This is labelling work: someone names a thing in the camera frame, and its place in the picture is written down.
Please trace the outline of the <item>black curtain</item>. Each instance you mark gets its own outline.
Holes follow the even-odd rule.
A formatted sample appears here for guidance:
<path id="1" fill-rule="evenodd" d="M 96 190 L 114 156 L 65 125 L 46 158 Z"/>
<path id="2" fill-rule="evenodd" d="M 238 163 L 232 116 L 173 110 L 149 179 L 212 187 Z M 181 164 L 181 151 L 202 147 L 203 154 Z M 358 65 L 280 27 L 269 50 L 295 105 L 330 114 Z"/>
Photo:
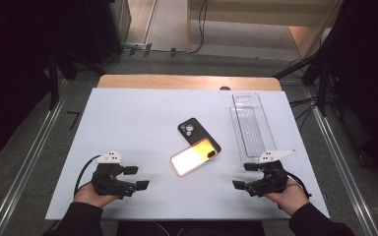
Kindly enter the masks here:
<path id="1" fill-rule="evenodd" d="M 378 167 L 378 0 L 344 0 L 330 37 L 341 119 L 363 164 Z"/>
<path id="2" fill-rule="evenodd" d="M 102 75 L 130 23 L 128 0 L 0 0 L 0 150 L 46 94 L 56 104 L 58 71 Z"/>

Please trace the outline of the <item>person's right hand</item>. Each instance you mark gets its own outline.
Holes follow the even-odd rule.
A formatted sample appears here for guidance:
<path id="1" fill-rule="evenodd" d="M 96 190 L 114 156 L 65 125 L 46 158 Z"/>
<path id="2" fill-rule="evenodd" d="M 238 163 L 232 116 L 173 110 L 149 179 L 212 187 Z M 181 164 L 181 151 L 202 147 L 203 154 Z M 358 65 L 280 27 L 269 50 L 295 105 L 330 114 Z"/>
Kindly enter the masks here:
<path id="1" fill-rule="evenodd" d="M 301 186 L 292 179 L 288 179 L 282 193 L 270 193 L 266 198 L 276 203 L 284 212 L 293 216 L 297 210 L 309 203 Z"/>

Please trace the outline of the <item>iridescent orange phone case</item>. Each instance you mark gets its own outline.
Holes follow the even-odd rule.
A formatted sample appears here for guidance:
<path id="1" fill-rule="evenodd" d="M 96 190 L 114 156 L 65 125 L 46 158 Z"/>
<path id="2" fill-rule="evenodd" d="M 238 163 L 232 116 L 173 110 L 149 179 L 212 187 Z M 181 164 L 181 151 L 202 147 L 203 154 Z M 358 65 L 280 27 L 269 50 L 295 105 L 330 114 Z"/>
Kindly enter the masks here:
<path id="1" fill-rule="evenodd" d="M 176 174 L 180 177 L 192 172 L 211 158 L 216 156 L 218 151 L 207 138 L 188 147 L 170 158 Z"/>

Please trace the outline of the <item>light wooden shelf unit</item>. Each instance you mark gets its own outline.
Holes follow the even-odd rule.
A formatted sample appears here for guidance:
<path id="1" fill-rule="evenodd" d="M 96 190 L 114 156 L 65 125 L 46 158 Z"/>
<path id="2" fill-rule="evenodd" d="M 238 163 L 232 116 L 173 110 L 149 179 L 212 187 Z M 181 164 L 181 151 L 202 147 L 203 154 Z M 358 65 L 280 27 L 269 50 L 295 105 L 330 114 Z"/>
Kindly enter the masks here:
<path id="1" fill-rule="evenodd" d="M 331 28 L 345 0 L 207 0 L 213 22 L 289 26 L 300 56 L 313 54 L 318 38 Z"/>

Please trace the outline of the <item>aluminium floor rail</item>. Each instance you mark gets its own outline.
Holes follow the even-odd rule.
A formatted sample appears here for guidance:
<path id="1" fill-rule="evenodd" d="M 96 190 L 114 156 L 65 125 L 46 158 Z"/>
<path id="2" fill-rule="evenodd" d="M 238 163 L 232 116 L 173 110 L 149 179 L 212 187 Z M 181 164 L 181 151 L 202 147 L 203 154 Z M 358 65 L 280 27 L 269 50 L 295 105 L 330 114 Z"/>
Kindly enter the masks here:
<path id="1" fill-rule="evenodd" d="M 352 205 L 353 211 L 360 223 L 365 236 L 378 236 L 378 227 L 372 216 L 371 210 L 366 203 L 355 179 L 347 165 L 343 152 L 331 129 L 329 121 L 322 115 L 317 107 L 313 109 L 314 117 L 328 146 L 331 157 L 345 186 L 346 193 Z"/>
<path id="2" fill-rule="evenodd" d="M 65 98 L 62 97 L 55 103 L 54 108 L 47 112 L 20 170 L 18 171 L 9 191 L 5 195 L 0 205 L 0 236 L 3 235 L 8 222 L 15 211 L 15 208 L 32 175 L 32 171 L 40 157 L 48 136 L 52 131 L 54 123 L 64 105 L 64 101 Z"/>

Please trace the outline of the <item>black phone case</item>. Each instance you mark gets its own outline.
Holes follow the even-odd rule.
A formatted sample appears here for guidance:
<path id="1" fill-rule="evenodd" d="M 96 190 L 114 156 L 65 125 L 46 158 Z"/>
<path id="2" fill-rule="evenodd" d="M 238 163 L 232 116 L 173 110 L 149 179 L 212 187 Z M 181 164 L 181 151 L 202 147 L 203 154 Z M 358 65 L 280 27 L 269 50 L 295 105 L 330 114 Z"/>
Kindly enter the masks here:
<path id="1" fill-rule="evenodd" d="M 221 152 L 221 146 L 196 118 L 192 117 L 180 123 L 177 129 L 189 145 L 193 146 L 202 139 L 208 139 L 216 151 Z"/>

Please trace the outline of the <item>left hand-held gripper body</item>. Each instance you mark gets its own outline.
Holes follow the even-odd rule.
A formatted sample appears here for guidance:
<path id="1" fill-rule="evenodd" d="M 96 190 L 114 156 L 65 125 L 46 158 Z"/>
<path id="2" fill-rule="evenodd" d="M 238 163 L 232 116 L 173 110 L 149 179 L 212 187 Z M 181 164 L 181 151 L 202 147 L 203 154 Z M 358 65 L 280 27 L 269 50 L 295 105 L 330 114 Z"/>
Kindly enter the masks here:
<path id="1" fill-rule="evenodd" d="M 120 181 L 117 176 L 123 174 L 126 166 L 116 150 L 108 151 L 92 160 L 97 167 L 92 177 L 92 184 L 100 196 L 131 197 L 137 191 L 135 183 Z"/>

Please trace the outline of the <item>wooden table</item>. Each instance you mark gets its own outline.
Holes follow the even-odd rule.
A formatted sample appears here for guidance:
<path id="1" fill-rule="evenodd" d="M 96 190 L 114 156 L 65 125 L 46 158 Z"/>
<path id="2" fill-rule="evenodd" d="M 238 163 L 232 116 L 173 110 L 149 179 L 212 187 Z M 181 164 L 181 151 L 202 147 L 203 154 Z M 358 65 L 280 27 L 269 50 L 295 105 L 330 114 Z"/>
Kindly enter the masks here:
<path id="1" fill-rule="evenodd" d="M 220 89 L 281 91 L 276 78 L 180 76 L 180 75 L 104 75 L 99 89 Z"/>

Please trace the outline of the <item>person's left hand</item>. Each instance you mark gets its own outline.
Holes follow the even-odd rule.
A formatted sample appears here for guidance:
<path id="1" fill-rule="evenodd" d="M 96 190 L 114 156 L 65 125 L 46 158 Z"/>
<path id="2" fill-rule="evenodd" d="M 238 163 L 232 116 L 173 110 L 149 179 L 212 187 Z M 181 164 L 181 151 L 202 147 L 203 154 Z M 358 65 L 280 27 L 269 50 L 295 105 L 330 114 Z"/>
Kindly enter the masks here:
<path id="1" fill-rule="evenodd" d="M 118 196 L 100 196 L 92 183 L 82 186 L 74 196 L 75 203 L 88 204 L 94 207 L 104 208 L 106 205 L 117 200 Z"/>

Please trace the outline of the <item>black stand leg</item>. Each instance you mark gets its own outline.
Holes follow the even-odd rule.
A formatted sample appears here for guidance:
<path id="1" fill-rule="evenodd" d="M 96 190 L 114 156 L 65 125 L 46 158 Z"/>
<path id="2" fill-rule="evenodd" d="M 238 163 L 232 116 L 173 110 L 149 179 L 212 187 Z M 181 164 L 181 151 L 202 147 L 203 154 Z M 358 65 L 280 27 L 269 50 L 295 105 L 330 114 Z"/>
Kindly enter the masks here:
<path id="1" fill-rule="evenodd" d="M 326 116 L 325 98 L 329 80 L 329 64 L 326 61 L 319 56 L 312 55 L 306 59 L 300 59 L 297 63 L 276 73 L 274 78 L 279 80 L 304 67 L 306 67 L 306 71 L 304 72 L 301 81 L 305 86 L 312 86 L 316 81 L 319 81 L 316 104 L 321 114 Z"/>

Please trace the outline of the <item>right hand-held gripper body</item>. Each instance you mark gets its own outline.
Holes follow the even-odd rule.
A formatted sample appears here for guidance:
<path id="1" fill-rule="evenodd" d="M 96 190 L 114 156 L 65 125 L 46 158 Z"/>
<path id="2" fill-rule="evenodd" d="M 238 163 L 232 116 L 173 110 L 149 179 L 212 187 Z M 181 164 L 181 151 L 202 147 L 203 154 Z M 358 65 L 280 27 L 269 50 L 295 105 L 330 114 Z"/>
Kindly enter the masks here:
<path id="1" fill-rule="evenodd" d="M 257 163 L 263 178 L 245 185 L 251 197 L 263 197 L 270 193 L 281 193 L 287 182 L 287 172 L 281 159 L 296 153 L 295 149 L 265 150 L 260 156 L 248 156 L 245 163 Z"/>

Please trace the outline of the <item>clear plastic tray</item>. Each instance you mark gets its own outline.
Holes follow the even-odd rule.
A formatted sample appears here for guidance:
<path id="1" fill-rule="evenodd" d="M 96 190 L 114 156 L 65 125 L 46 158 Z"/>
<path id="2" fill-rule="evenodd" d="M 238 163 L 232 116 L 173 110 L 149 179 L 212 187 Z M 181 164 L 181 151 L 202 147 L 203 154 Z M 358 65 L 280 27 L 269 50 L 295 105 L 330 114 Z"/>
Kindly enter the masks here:
<path id="1" fill-rule="evenodd" d="M 259 163 L 262 158 L 269 159 L 276 145 L 260 95 L 234 94 L 229 111 L 241 163 Z"/>

